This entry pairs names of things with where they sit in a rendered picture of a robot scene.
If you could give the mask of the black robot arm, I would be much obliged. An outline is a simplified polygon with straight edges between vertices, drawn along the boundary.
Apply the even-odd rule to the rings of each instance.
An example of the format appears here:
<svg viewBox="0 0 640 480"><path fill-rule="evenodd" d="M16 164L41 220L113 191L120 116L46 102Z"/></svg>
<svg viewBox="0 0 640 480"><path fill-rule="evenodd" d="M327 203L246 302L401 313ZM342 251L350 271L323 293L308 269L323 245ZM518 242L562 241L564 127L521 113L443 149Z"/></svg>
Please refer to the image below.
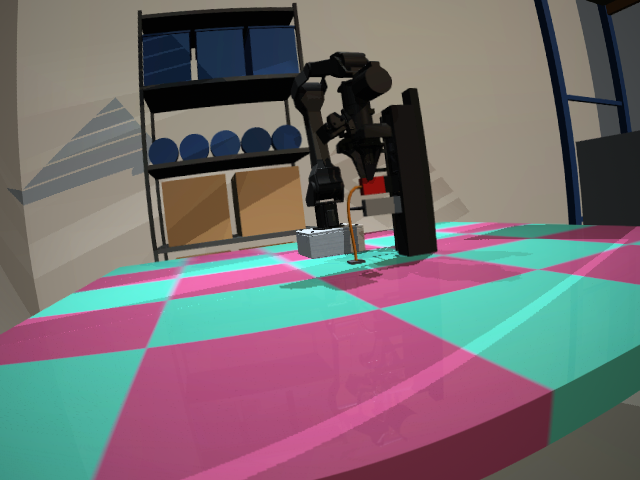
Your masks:
<svg viewBox="0 0 640 480"><path fill-rule="evenodd" d="M337 92L342 95L341 115L333 112L323 124L321 107L328 89L326 76L353 78L341 81ZM306 83L310 77L322 77L318 82ZM305 132L312 161L306 194L307 207L315 207L317 227L325 230L345 225L339 224L337 203L344 202L344 183L341 169L330 159L328 143L344 131L356 129L354 121L345 107L352 104L368 104L370 100L391 89L392 78L379 65L379 61L369 61L364 53L335 52L330 59L305 63L303 71L293 81L291 96L295 108L303 115ZM319 202L319 200L334 199Z"/></svg>

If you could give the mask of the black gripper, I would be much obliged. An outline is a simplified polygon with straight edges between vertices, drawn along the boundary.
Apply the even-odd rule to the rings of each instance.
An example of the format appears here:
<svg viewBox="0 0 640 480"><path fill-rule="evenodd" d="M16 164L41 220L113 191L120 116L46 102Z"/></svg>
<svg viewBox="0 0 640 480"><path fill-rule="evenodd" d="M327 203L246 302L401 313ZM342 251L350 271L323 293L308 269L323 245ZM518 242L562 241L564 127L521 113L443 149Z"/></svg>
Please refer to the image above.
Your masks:
<svg viewBox="0 0 640 480"><path fill-rule="evenodd" d="M375 110L368 104L352 104L344 109L352 117L356 129L346 129L344 138L336 145L337 154L344 154L352 160L360 179L373 180L385 145L380 138L393 137L392 127L387 123L374 123L372 114Z"/></svg>

